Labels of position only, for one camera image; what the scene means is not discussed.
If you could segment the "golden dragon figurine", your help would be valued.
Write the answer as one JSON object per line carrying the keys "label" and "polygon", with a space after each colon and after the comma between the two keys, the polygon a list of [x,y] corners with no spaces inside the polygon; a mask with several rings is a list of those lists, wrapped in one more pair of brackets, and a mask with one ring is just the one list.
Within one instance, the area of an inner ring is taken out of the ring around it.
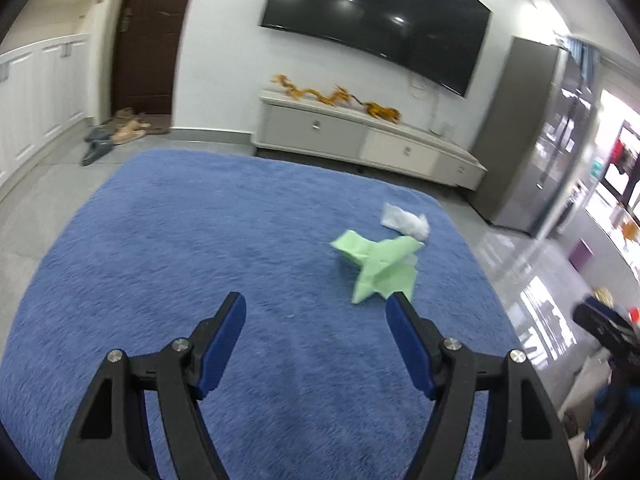
{"label": "golden dragon figurine", "polygon": [[297,87],[296,84],[293,84],[285,74],[273,75],[270,78],[270,81],[273,84],[280,84],[280,86],[284,89],[284,93],[296,101],[300,101],[301,99],[308,98],[308,96],[310,96],[311,98],[316,99],[318,102],[329,106],[351,106],[352,102],[359,103],[359,100],[356,98],[356,96],[353,96],[347,89],[340,86],[336,86],[333,92],[326,96],[325,94],[314,88]]}

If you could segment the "hanging clothes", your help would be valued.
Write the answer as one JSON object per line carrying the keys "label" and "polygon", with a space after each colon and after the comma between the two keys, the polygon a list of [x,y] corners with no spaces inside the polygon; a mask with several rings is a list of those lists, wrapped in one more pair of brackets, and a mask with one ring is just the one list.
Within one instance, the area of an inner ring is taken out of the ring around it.
{"label": "hanging clothes", "polygon": [[619,174],[626,174],[627,176],[631,175],[631,171],[634,169],[634,165],[636,164],[637,155],[631,151],[630,148],[626,147],[626,144],[617,139],[614,143],[610,160],[608,163],[613,165]]}

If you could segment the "white cabinet doors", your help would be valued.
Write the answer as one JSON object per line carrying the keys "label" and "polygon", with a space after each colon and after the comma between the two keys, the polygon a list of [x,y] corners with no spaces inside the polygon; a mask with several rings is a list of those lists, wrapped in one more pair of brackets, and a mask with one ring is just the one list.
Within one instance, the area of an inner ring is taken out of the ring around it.
{"label": "white cabinet doors", "polygon": [[88,116],[89,53],[102,0],[28,0],[1,43],[1,183]]}

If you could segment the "black wall television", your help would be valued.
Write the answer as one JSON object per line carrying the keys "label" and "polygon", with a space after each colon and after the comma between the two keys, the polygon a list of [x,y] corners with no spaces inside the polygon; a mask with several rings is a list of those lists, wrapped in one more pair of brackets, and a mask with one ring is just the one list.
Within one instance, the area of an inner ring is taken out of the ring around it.
{"label": "black wall television", "polygon": [[262,26],[368,52],[465,96],[490,17],[480,0],[267,0]]}

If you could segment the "blue fuzzy blanket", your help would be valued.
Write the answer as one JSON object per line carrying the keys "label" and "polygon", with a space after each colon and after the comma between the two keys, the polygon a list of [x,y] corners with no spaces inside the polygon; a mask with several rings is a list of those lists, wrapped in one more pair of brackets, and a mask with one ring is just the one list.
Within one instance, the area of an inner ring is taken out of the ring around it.
{"label": "blue fuzzy blanket", "polygon": [[1,420],[53,477],[107,352],[154,352],[230,292],[246,322],[201,410],[235,479],[398,479],[431,403],[413,387],[384,300],[354,304],[357,267],[333,247],[387,240],[385,204],[424,214],[413,307],[448,337],[502,356],[518,337],[446,211],[426,194],[318,167],[191,151],[126,162],[43,258],[1,364]]}

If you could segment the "green crumpled paper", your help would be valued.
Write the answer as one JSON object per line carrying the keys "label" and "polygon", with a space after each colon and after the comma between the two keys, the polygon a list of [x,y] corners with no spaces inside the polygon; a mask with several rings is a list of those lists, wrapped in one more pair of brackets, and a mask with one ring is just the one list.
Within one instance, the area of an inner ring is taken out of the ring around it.
{"label": "green crumpled paper", "polygon": [[331,246],[359,268],[352,290],[353,304],[360,304],[373,295],[387,299],[394,292],[412,298],[418,277],[418,251],[424,247],[422,242],[405,235],[374,242],[347,230]]}

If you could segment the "golden tiger figurine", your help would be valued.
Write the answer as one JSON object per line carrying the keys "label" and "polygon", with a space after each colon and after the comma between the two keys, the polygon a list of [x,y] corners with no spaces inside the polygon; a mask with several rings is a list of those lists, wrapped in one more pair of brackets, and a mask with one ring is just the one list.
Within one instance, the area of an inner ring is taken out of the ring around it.
{"label": "golden tiger figurine", "polygon": [[364,111],[371,117],[386,120],[392,124],[399,124],[401,114],[399,110],[393,107],[385,107],[375,102],[365,102],[362,104]]}

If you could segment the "white crumpled plastic bag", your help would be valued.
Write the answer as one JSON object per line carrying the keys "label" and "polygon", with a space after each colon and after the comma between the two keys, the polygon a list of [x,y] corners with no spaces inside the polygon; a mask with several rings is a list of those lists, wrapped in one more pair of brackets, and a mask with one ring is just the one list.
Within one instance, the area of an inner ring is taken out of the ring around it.
{"label": "white crumpled plastic bag", "polygon": [[425,242],[430,234],[430,225],[424,214],[417,216],[389,203],[383,206],[381,224],[401,235],[411,236],[419,242]]}

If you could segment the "pair of slippers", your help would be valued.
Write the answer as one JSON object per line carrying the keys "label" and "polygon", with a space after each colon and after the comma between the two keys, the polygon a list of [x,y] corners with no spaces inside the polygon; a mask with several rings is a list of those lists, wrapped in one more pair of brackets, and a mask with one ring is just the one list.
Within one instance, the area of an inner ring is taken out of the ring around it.
{"label": "pair of slippers", "polygon": [[93,128],[84,137],[87,151],[82,156],[81,166],[94,164],[111,153],[116,146],[142,139],[150,129],[151,124],[145,122],[142,116],[134,114],[132,108],[118,110],[108,125]]}

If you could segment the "dark brown entrance door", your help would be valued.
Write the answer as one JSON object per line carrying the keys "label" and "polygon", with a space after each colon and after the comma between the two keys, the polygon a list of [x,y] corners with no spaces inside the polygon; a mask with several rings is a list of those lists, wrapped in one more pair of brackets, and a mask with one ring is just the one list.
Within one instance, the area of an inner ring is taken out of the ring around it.
{"label": "dark brown entrance door", "polygon": [[111,107],[169,115],[189,0],[122,0],[114,47]]}

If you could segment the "grey white TV cabinet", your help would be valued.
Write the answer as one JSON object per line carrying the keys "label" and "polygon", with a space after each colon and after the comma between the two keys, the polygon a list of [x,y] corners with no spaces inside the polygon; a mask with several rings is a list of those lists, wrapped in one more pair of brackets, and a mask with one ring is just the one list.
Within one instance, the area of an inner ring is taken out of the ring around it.
{"label": "grey white TV cabinet", "polygon": [[264,90],[256,148],[351,162],[474,191],[487,169],[460,146],[348,107]]}

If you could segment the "grey double-door refrigerator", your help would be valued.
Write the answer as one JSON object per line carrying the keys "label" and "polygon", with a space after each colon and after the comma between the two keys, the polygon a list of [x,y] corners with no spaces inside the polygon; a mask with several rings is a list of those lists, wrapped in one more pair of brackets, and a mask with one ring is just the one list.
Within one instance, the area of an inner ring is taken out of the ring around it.
{"label": "grey double-door refrigerator", "polygon": [[486,174],[470,205],[492,226],[536,236],[582,147],[593,69],[570,49],[512,40],[472,154]]}

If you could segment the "purple stool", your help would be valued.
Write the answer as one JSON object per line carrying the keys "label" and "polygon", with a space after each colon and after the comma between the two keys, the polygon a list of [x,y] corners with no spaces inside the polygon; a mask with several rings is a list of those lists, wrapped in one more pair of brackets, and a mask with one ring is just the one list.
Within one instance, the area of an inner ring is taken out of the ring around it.
{"label": "purple stool", "polygon": [[589,245],[580,238],[573,247],[568,261],[577,272],[582,272],[593,256],[593,252]]}

